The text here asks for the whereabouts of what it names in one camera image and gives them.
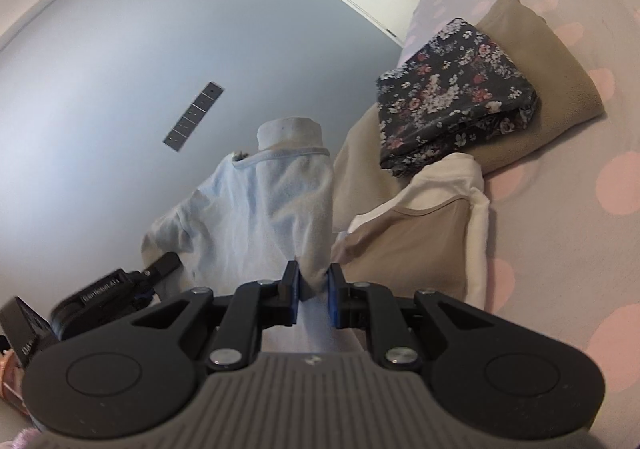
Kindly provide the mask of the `person left hand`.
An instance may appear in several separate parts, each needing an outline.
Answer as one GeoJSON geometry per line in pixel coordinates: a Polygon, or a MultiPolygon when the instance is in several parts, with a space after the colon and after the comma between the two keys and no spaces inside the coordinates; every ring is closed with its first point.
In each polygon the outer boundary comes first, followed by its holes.
{"type": "Polygon", "coordinates": [[[0,363],[1,399],[23,417],[29,417],[22,391],[24,375],[25,370],[14,351],[3,351],[0,363]]]}

